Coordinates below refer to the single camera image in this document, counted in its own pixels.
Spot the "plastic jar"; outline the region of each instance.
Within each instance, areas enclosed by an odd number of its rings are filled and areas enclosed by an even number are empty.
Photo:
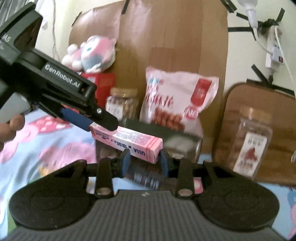
[[[139,103],[138,90],[111,88],[110,94],[106,102],[106,111],[116,116],[119,121],[122,118],[134,119]]]
[[[271,115],[242,106],[241,119],[232,150],[227,161],[229,169],[254,178],[272,138]]]

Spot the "pink box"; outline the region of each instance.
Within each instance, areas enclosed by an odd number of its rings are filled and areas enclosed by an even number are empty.
[[[92,123],[90,130],[94,139],[108,146],[123,151],[130,149],[131,155],[150,163],[156,163],[159,151],[163,148],[163,140],[124,127],[116,131],[108,131],[96,123]]]

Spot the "blue bedsheet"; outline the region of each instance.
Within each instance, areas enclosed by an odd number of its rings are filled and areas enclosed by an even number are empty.
[[[63,167],[77,159],[95,162],[94,140],[89,132],[76,126],[59,123],[41,110],[26,116],[26,125],[16,138],[5,144],[0,153],[0,239],[11,227],[8,212],[10,197],[18,189],[41,177],[47,166]],[[202,155],[200,162],[210,159]],[[129,180],[113,179],[118,189],[144,189]],[[278,185],[262,184],[279,199],[280,211],[273,227],[285,238],[296,231],[296,191]],[[90,180],[91,192],[94,179]]]

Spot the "pink plush toy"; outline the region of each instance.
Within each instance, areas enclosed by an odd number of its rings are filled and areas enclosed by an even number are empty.
[[[85,44],[82,43],[80,48],[76,44],[71,44],[67,49],[68,54],[62,59],[62,64],[74,71],[82,71],[81,52]]]
[[[100,73],[115,61],[114,39],[94,35],[88,38],[81,52],[81,62],[86,73]]]

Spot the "human hand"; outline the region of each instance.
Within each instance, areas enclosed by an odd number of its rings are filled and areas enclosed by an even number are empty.
[[[16,115],[9,123],[0,124],[0,151],[4,148],[4,143],[15,138],[16,132],[21,130],[25,125],[25,117]]]

